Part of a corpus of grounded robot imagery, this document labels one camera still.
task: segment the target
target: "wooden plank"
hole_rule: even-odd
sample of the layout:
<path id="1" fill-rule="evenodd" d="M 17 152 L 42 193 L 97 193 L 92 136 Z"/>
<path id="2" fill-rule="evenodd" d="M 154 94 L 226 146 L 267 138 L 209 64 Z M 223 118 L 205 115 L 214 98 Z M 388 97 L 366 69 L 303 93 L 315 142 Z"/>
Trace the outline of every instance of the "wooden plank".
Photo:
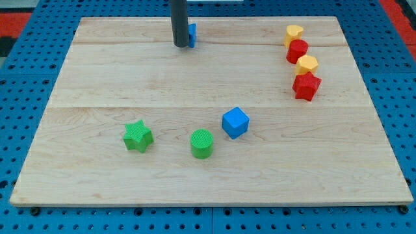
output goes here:
<path id="1" fill-rule="evenodd" d="M 190 21 L 198 22 L 196 49 L 172 47 L 167 18 L 81 21 L 12 204 L 413 201 L 335 18 Z M 292 23 L 305 27 L 315 44 L 309 54 L 320 62 L 323 82 L 312 102 L 294 99 L 291 90 L 294 66 L 285 61 L 282 41 Z M 220 121 L 235 105 L 250 117 L 250 128 L 231 140 Z M 145 154 L 127 151 L 122 141 L 124 124 L 138 119 L 155 138 Z M 201 127 L 214 135 L 206 160 L 190 154 L 189 136 Z"/>

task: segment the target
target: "black pole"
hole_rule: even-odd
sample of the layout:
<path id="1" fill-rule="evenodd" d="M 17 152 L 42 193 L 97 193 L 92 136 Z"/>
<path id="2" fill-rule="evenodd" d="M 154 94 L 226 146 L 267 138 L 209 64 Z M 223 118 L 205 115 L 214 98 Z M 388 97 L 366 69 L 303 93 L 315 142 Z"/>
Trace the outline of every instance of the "black pole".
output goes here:
<path id="1" fill-rule="evenodd" d="M 174 44 L 177 47 L 188 46 L 189 31 L 187 0 L 169 0 L 169 4 Z"/>

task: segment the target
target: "yellow block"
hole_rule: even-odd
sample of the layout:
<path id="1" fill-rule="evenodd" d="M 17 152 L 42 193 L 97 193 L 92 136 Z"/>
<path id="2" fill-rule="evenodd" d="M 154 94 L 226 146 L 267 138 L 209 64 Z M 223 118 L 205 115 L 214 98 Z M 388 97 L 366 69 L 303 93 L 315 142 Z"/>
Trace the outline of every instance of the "yellow block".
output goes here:
<path id="1" fill-rule="evenodd" d="M 298 58 L 294 73 L 296 75 L 303 75 L 307 72 L 312 72 L 312 74 L 315 74 L 318 69 L 318 65 L 318 61 L 314 56 L 304 55 Z"/>
<path id="2" fill-rule="evenodd" d="M 293 40 L 298 40 L 302 36 L 304 32 L 304 28 L 297 25 L 288 25 L 286 27 L 286 35 L 285 35 L 285 47 L 289 48 L 289 45 Z"/>

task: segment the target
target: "blue pegboard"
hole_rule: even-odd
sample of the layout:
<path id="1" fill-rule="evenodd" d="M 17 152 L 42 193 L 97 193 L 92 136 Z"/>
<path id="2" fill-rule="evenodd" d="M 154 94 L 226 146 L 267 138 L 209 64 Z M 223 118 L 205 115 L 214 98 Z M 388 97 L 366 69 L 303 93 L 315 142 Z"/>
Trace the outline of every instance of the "blue pegboard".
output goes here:
<path id="1" fill-rule="evenodd" d="M 245 0 L 190 16 L 337 16 L 415 195 L 416 64 L 377 1 Z M 41 0 L 0 69 L 0 233 L 414 233 L 416 208 L 18 209 L 8 202 L 83 16 L 168 16 L 168 0 Z"/>

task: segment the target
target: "green cylinder block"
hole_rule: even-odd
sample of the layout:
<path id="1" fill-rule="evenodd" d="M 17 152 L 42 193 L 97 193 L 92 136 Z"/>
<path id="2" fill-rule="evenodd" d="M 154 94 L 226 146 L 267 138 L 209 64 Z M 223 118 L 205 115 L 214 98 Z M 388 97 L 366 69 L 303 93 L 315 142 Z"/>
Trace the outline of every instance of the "green cylinder block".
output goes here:
<path id="1" fill-rule="evenodd" d="M 197 159 L 206 159 L 213 153 L 213 135 L 205 129 L 198 129 L 190 136 L 190 150 Z"/>

